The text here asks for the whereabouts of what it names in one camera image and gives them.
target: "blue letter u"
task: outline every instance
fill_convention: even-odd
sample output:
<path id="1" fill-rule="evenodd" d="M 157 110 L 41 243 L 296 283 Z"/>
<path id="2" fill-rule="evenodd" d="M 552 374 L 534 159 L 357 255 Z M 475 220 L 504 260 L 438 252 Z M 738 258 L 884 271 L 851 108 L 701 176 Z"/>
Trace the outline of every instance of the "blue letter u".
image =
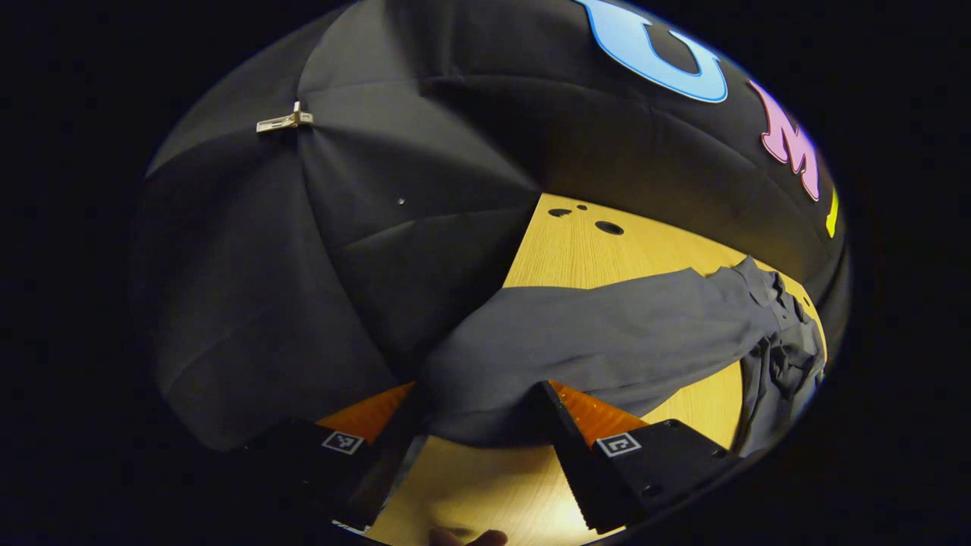
<path id="1" fill-rule="evenodd" d="M 710 51 L 671 31 L 694 56 L 697 74 L 689 74 L 657 56 L 651 45 L 647 19 L 604 0 L 575 0 L 586 6 L 590 27 L 597 44 L 617 62 L 684 96 L 704 102 L 721 102 L 728 96 L 728 87 L 719 68 L 719 58 Z"/>

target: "black fabric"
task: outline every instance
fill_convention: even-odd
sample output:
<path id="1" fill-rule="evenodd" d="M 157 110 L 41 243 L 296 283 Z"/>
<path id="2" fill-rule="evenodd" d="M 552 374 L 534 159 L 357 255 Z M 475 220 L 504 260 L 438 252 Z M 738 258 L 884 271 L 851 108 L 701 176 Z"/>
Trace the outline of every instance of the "black fabric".
<path id="1" fill-rule="evenodd" d="M 822 372 L 819 329 L 778 273 L 750 256 L 708 278 L 693 269 L 593 290 L 503 289 L 429 356 L 419 375 L 428 431 L 477 446 L 533 445 L 525 395 L 554 379 L 635 415 L 741 360 L 735 449 L 778 437 Z"/>
<path id="2" fill-rule="evenodd" d="M 690 70 L 649 18 L 658 54 Z M 206 445 L 229 447 L 283 412 L 415 379 L 502 286 L 541 191 L 671 223 L 829 293 L 845 227 L 825 231 L 825 161 L 817 203 L 764 150 L 762 103 L 720 58 L 728 98 L 685 98 L 600 50 L 570 0 L 362 0 L 284 37 L 214 86 L 151 163 L 133 283 L 159 387 Z M 257 138 L 295 100 L 313 126 Z M 221 220 L 189 231 L 199 215 Z M 271 311 L 268 293 L 291 303 Z M 825 305 L 839 317 L 848 302 Z M 287 328 L 299 333 L 275 345 Z M 301 394 L 284 402 L 287 381 Z"/>
<path id="3" fill-rule="evenodd" d="M 320 242 L 292 145 L 247 131 L 197 147 L 140 206 L 134 315 L 157 385 L 214 449 L 397 385 Z"/>
<path id="4" fill-rule="evenodd" d="M 817 312 L 822 322 L 822 330 L 826 333 L 826 371 L 829 364 L 840 353 L 843 338 L 846 337 L 847 324 L 850 321 L 850 305 L 853 291 L 853 259 L 850 244 L 843 247 L 836 272 L 829 279 L 826 291 L 817 301 Z"/>

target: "table surface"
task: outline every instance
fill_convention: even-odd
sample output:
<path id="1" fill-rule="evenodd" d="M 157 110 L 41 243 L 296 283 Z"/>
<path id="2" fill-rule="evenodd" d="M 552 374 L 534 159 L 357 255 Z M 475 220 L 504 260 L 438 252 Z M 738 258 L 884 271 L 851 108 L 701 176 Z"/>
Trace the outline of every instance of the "table surface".
<path id="1" fill-rule="evenodd" d="M 550 214 L 553 209 L 569 213 L 555 216 Z M 597 222 L 620 226 L 623 234 L 608 233 Z M 671 225 L 545 193 L 504 286 L 592 289 L 688 267 L 709 275 L 744 257 Z M 822 330 L 809 295 L 780 273 L 786 290 L 803 303 Z M 741 408 L 741 366 L 735 362 L 681 389 L 643 419 L 648 423 L 678 419 L 728 448 Z M 586 528 L 552 447 L 482 449 L 438 437 L 428 438 L 366 536 L 395 546 L 425 546 L 432 526 L 452 529 L 464 541 L 487 529 L 501 529 L 509 535 L 511 546 L 575 546 L 606 536 Z"/>

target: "metal clip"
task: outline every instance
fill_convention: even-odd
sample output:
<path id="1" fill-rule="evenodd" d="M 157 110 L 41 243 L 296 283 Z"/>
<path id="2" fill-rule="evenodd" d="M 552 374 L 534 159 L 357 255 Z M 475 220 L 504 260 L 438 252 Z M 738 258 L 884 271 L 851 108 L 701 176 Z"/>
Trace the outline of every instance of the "metal clip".
<path id="1" fill-rule="evenodd" d="M 265 119 L 256 124 L 256 132 L 275 131 L 285 127 L 297 127 L 314 122 L 314 115 L 300 110 L 300 101 L 293 103 L 293 114 L 282 118 Z"/>

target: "gray cloth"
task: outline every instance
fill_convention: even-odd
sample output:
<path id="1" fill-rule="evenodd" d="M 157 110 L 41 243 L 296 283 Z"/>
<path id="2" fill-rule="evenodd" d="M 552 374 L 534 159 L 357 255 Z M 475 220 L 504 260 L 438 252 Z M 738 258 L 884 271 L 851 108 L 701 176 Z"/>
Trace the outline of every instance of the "gray cloth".
<path id="1" fill-rule="evenodd" d="M 593 290 L 500 290 L 429 356 L 418 388 L 429 433 L 482 447 L 543 443 L 525 396 L 554 379 L 635 415 L 736 360 L 744 408 L 736 451 L 773 441 L 805 405 L 823 358 L 816 323 L 781 277 L 747 256 Z"/>

